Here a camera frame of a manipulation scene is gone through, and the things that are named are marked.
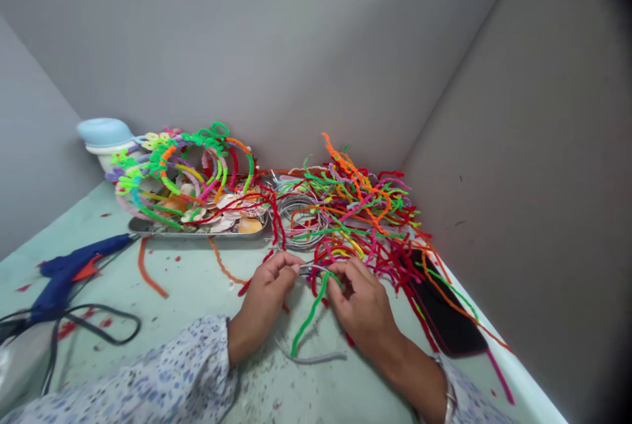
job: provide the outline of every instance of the gray wall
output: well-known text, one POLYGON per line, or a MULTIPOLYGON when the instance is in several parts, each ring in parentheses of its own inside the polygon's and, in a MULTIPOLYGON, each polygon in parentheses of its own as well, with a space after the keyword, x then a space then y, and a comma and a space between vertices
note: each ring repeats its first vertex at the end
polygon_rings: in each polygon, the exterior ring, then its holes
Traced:
POLYGON ((83 119, 225 121, 263 166, 400 165, 494 0, 0 0, 83 119))
POLYGON ((629 365, 625 23, 616 0, 499 0, 405 165, 423 228, 571 422, 604 422, 629 365))
POLYGON ((0 17, 0 259, 102 180, 103 171, 76 139, 79 121, 0 17))

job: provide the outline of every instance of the container lid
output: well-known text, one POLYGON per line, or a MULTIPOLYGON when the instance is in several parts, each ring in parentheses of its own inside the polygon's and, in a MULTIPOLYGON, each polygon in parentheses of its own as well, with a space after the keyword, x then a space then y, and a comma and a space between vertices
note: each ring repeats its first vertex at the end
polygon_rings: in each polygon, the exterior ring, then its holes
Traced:
POLYGON ((77 132, 90 147, 113 147, 134 140, 127 124, 115 118, 82 121, 77 125, 77 132))

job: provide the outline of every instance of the coiled wire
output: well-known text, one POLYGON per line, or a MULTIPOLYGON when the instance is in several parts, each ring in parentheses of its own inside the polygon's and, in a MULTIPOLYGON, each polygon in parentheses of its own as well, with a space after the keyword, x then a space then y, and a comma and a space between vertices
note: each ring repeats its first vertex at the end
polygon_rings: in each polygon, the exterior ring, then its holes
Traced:
MULTIPOLYGON (((329 221, 323 215, 321 210, 316 210, 316 212, 311 213, 308 211, 297 213, 294 217, 294 228, 290 228, 292 214, 295 211, 301 209, 309 209, 310 207, 315 207, 317 205, 317 200, 307 194, 297 193, 295 191, 290 190, 290 193, 287 195, 278 195, 279 190, 283 187, 283 184, 278 185, 275 188, 275 194, 277 195, 276 207, 278 211, 278 215, 281 219, 281 226, 283 231, 285 231, 285 246, 294 251, 304 251, 310 250, 314 248, 325 236, 325 233, 319 233, 320 231, 326 230, 329 227, 329 221), (316 219, 317 223, 313 226, 302 226, 303 221, 307 218, 316 219), (312 233, 313 235, 308 236, 303 240, 293 240, 294 236, 300 236, 305 233, 312 233)), ((282 240, 279 239, 276 245, 281 248, 282 240)))

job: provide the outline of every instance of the black phone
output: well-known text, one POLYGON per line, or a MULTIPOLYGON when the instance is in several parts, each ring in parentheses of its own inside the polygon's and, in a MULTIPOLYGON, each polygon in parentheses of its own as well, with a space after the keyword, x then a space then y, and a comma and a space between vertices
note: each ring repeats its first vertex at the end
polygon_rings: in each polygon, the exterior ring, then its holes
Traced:
MULTIPOLYGON (((478 326, 468 317, 452 309, 436 287, 427 279, 423 266, 421 266, 424 254, 423 250, 409 252, 412 266, 419 270, 423 279, 421 284, 413 279, 408 284, 413 290, 413 299, 423 312, 437 345, 451 358, 485 353, 488 348, 487 341, 478 326)), ((405 268, 406 262, 403 257, 400 257, 400 263, 405 268)), ((429 271, 440 274, 427 255, 426 267, 429 271)), ((454 305, 465 311, 461 302, 448 286, 436 277, 433 277, 433 280, 454 305)))

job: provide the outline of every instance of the blue hot glue gun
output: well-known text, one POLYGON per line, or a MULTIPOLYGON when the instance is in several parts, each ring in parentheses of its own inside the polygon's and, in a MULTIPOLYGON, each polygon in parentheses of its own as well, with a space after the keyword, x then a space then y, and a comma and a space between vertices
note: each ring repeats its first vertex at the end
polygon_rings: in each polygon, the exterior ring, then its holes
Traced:
POLYGON ((94 263, 102 257, 121 251, 136 238, 136 235, 129 234, 112 236, 74 250, 67 256, 58 256, 46 261, 40 272, 51 280, 33 305, 30 324, 52 321, 60 317, 68 306, 68 296, 74 282, 98 273, 94 263))

